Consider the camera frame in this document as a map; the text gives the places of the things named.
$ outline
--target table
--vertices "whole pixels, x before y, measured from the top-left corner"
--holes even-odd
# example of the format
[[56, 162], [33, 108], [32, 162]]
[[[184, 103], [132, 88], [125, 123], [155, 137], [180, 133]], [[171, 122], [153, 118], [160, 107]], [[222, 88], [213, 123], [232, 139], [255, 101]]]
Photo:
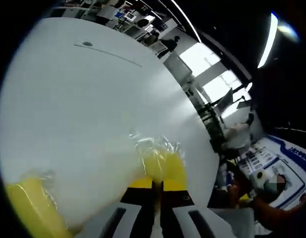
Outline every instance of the table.
[[[89, 42], [92, 46], [83, 45]], [[185, 150], [189, 193], [206, 207], [219, 159], [192, 103], [145, 46], [93, 22], [46, 18], [23, 42], [0, 93], [0, 171], [54, 173], [68, 225], [119, 200], [142, 172], [131, 131]]]

